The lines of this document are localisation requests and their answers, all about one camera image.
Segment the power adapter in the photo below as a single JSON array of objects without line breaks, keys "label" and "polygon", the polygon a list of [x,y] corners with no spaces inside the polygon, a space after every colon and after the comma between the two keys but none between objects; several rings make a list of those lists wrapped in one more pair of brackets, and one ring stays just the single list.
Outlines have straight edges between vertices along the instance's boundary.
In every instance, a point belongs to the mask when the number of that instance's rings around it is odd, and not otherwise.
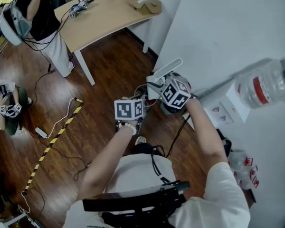
[{"label": "power adapter", "polygon": [[44,132],[44,131],[42,131],[40,128],[35,128],[35,131],[36,131],[36,133],[38,133],[42,138],[47,138],[47,134]]}]

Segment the person sitting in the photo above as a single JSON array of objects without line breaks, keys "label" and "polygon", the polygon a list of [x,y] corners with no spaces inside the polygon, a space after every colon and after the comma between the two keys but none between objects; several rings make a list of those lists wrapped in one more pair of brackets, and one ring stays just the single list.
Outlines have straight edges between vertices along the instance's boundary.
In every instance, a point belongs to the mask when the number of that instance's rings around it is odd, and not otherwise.
[{"label": "person sitting", "polygon": [[[0,88],[3,85],[5,86],[7,94],[3,95],[0,91],[0,108],[2,105],[9,106],[20,104],[22,110],[25,110],[32,104],[32,100],[28,98],[25,89],[17,87],[14,82],[0,79]],[[7,117],[0,114],[0,130],[5,130],[9,135],[14,135],[17,129],[21,128],[19,120],[20,115],[17,115],[16,117]]]}]

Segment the red label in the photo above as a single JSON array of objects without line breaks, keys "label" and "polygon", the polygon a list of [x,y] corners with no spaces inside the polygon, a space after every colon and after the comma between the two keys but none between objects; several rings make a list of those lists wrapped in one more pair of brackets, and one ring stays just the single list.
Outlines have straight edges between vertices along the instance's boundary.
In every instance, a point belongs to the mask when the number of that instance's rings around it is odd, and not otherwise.
[{"label": "red label", "polygon": [[260,100],[260,102],[265,105],[268,103],[264,93],[263,93],[263,90],[262,90],[262,87],[261,87],[261,84],[260,84],[260,80],[258,77],[255,77],[253,79],[253,85],[255,87],[255,91],[256,91],[256,95],[258,97],[258,99]]}]

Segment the wooden floor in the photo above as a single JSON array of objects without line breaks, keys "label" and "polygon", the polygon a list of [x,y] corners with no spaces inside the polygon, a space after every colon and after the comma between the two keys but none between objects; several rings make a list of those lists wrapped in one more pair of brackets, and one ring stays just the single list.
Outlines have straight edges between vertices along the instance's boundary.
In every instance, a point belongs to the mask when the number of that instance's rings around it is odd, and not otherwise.
[{"label": "wooden floor", "polygon": [[[132,96],[137,86],[145,84],[155,60],[150,54],[144,54],[142,47],[124,31],[88,46],[82,54],[96,85],[90,85],[78,63],[67,78],[56,71],[38,83],[38,102],[29,110],[29,115],[32,129],[39,127],[49,133],[53,124],[66,114],[70,98],[82,99],[84,107],[54,147],[65,155],[80,156],[89,162],[114,135],[114,100]],[[0,54],[0,78],[26,88],[34,101],[35,82],[47,72],[47,67],[48,63],[40,53],[25,45],[8,45]],[[73,103],[71,111],[76,106],[77,103]],[[148,113],[141,135],[153,145],[164,146],[167,151],[182,121],[181,115],[166,116],[156,105]],[[23,125],[23,130],[12,137],[1,132],[0,172],[5,173],[15,191],[11,195],[12,201],[27,208],[20,193],[45,146],[30,136],[26,114]],[[62,126],[63,123],[57,125],[54,136]],[[186,197],[202,197],[206,183],[195,141],[194,131],[187,124],[169,157],[177,178],[190,181],[191,188]],[[78,182],[73,180],[73,175],[81,168],[83,164],[80,161],[65,159],[54,150],[42,162],[31,186],[41,191],[45,198],[46,205],[39,219],[45,227],[57,228],[64,224],[66,212],[75,201],[84,173],[79,175]],[[37,219],[43,207],[40,194],[36,190],[28,191],[27,200],[31,207],[30,216]]]}]

